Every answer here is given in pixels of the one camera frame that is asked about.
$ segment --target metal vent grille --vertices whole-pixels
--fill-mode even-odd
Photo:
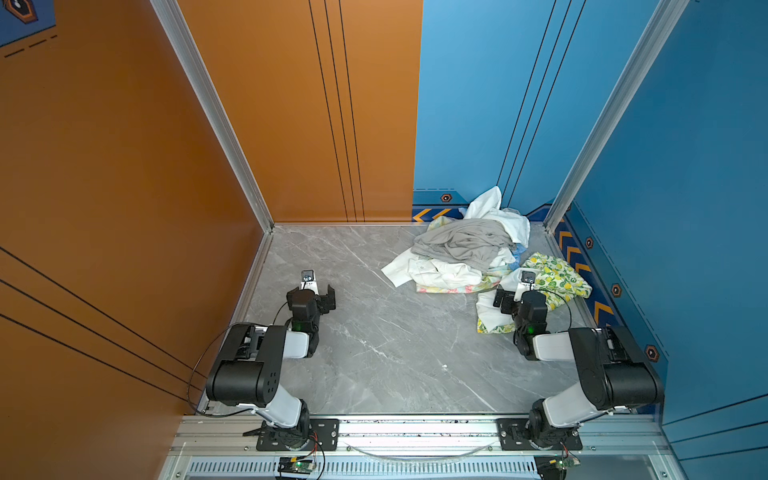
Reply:
[[[248,460],[243,457],[198,457],[190,463],[187,474],[190,476],[274,476],[277,463],[272,460]]]
[[[195,457],[187,475],[221,478],[274,478],[277,463],[247,457]],[[359,456],[329,458],[323,480],[377,478],[536,478],[532,456],[468,458],[459,462],[377,461]]]

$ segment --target lemon print fabric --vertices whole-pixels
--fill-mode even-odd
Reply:
[[[547,290],[555,292],[568,302],[577,296],[587,298],[592,294],[590,284],[561,258],[537,252],[531,255],[531,258],[527,259],[522,266],[541,271],[536,276],[534,290],[540,290],[547,297],[547,310],[550,312],[562,305],[563,300],[557,295],[551,295]]]

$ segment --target gray cloth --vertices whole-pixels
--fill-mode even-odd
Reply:
[[[413,240],[413,253],[447,263],[466,263],[485,272],[502,247],[515,249],[504,227],[496,220],[467,219],[422,233]]]

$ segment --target blue wall panel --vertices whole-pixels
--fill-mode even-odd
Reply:
[[[691,478],[756,478],[765,449],[724,454],[768,445],[747,427],[760,409],[706,413],[768,393],[767,16],[757,0],[691,2],[576,199],[664,345],[665,429],[706,435],[674,444]]]
[[[498,182],[522,213],[550,201],[656,4],[425,0],[414,188],[471,200]]]

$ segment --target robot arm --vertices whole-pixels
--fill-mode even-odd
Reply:
[[[526,436],[539,448],[565,442],[582,422],[619,408],[659,403],[664,387],[626,327],[547,331],[543,293],[521,277],[517,293],[499,288],[494,305],[515,321],[515,345],[529,360],[576,362],[579,383],[534,402]]]
[[[286,325],[233,326],[211,367],[206,394],[228,406],[251,409],[265,418],[265,429],[286,446],[306,444],[310,435],[310,414],[306,403],[280,385],[283,359],[311,357],[319,342],[319,318],[336,308],[331,286],[320,296],[314,272],[302,272],[302,286],[288,292],[287,303],[293,318]],[[246,432],[244,435],[257,433]]]
[[[534,403],[528,430],[539,447],[558,445],[582,422],[613,409],[663,400],[661,380],[627,327],[537,335],[531,338],[531,349],[536,359],[575,361],[579,376],[579,383]]]

